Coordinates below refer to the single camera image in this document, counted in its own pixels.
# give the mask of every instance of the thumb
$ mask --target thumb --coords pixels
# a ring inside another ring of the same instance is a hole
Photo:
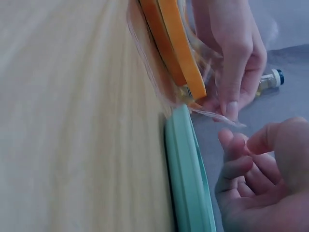
[[[223,47],[223,76],[219,83],[219,102],[223,115],[233,121],[238,118],[241,81],[252,50],[252,43],[241,41],[228,43]]]
[[[293,192],[309,189],[309,123],[301,117],[270,123],[254,134],[247,147],[255,154],[275,151],[278,169]]]

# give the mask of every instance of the blue bottle cap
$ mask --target blue bottle cap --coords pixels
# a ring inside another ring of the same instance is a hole
[[[283,85],[284,83],[284,75],[283,72],[280,69],[277,69],[279,76],[280,76],[280,85]]]

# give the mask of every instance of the fingernail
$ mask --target fingernail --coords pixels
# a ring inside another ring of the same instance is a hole
[[[231,101],[226,106],[226,115],[228,119],[232,121],[236,121],[238,118],[238,102],[237,101]]]

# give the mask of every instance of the light wood table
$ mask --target light wood table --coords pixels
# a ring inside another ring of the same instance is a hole
[[[127,0],[0,2],[4,232],[169,232],[157,99]]]

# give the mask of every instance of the orange strip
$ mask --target orange strip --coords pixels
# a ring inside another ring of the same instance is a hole
[[[195,100],[203,98],[206,96],[204,82],[189,47],[177,0],[158,0],[158,3],[174,52],[192,96]]]
[[[177,86],[187,84],[173,51],[169,35],[166,31],[160,8],[156,0],[140,0],[140,5],[145,14],[148,26],[154,37],[159,53]]]

